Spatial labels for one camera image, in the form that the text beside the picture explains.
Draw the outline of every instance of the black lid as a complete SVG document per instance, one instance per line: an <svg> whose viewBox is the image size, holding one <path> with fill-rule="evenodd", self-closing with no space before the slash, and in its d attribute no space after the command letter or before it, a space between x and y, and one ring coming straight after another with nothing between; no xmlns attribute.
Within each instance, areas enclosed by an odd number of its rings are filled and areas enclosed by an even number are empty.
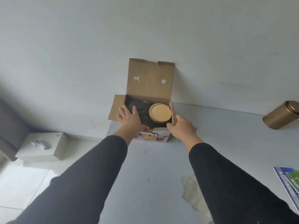
<svg viewBox="0 0 299 224"><path fill-rule="evenodd" d="M136 106L138 115L142 116L149 112L150 106L146 101L143 100L132 100L128 103L128 109L132 113L133 106Z"/></svg>

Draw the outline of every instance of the hand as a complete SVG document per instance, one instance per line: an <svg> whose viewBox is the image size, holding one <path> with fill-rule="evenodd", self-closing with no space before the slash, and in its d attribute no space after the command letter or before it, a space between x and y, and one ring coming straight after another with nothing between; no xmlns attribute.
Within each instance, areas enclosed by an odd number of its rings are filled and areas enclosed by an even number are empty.
<svg viewBox="0 0 299 224"><path fill-rule="evenodd" d="M121 114L117 114L116 117L121 125L121 128L126 128L126 130L133 132L134 135L150 129L148 126L141 124L135 106L133 106L132 114L130 113L129 109L125 105L119 108L119 112Z"/></svg>
<svg viewBox="0 0 299 224"><path fill-rule="evenodd" d="M197 128L194 127L191 121L182 116L177 115L177 124L174 126L171 123L167 124L167 128L177 139L181 140L190 151L192 147L203 141L196 135Z"/></svg>

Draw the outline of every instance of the book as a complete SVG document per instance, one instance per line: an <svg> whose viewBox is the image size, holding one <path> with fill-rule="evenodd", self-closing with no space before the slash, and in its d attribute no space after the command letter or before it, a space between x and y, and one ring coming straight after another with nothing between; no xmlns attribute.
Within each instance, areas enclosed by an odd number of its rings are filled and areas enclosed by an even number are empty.
<svg viewBox="0 0 299 224"><path fill-rule="evenodd" d="M277 174L277 177L281 181L281 184L283 185L284 189L286 190L286 193L288 194L292 203L294 204L297 213L299 214L299 193L293 189L293 187L290 185L289 181L285 177L286 174L294 172L295 169L286 167L273 167L273 169Z"/></svg>
<svg viewBox="0 0 299 224"><path fill-rule="evenodd" d="M290 172L286 174L285 177L296 190L296 192L299 193L299 170Z"/></svg>

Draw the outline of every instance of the person's left hand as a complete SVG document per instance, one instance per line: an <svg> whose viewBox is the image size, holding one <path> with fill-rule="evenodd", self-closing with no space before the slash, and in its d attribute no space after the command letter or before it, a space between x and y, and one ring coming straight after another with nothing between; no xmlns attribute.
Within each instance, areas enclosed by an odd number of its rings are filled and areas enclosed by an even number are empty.
<svg viewBox="0 0 299 224"><path fill-rule="evenodd" d="M117 114L116 117L121 125L121 128L126 128L128 131L132 131L134 134L138 134L142 131L147 131L150 129L148 126L141 124L135 106L133 106L132 114L125 105L118 109L121 114Z"/></svg>

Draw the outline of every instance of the tiled floor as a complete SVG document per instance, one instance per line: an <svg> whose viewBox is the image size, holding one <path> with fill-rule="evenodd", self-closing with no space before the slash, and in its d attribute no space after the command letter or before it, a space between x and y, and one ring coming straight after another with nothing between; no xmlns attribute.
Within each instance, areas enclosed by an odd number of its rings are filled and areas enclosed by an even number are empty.
<svg viewBox="0 0 299 224"><path fill-rule="evenodd" d="M0 224L15 219L34 200L52 178L92 149L97 142L69 140L64 160L57 162L10 162L0 173Z"/></svg>

